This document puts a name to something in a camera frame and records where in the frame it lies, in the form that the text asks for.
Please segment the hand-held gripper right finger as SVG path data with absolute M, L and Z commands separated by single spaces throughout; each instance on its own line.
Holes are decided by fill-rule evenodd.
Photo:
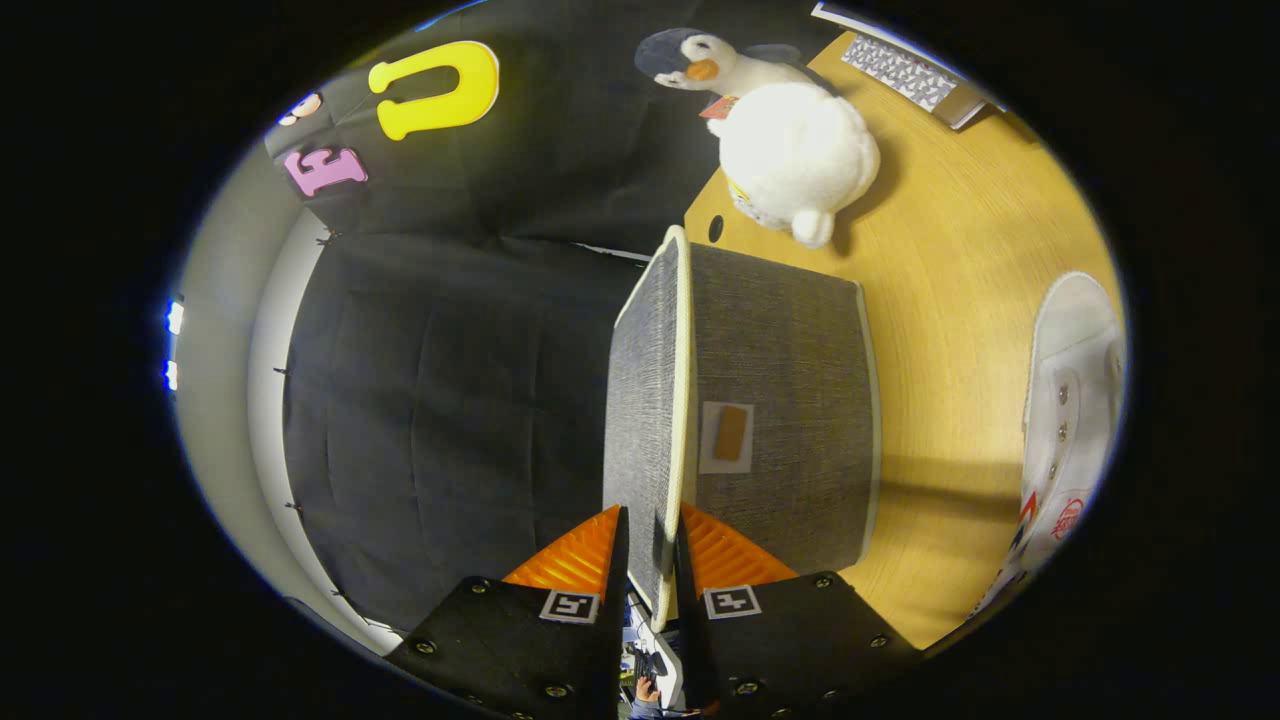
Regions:
M 675 580 L 686 688 L 708 717 L 850 719 L 922 661 L 838 573 L 797 573 L 690 503 Z

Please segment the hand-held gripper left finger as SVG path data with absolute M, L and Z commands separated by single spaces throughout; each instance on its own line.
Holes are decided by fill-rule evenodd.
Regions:
M 612 719 L 628 541 L 613 505 L 500 579 L 466 577 L 387 661 L 483 719 Z

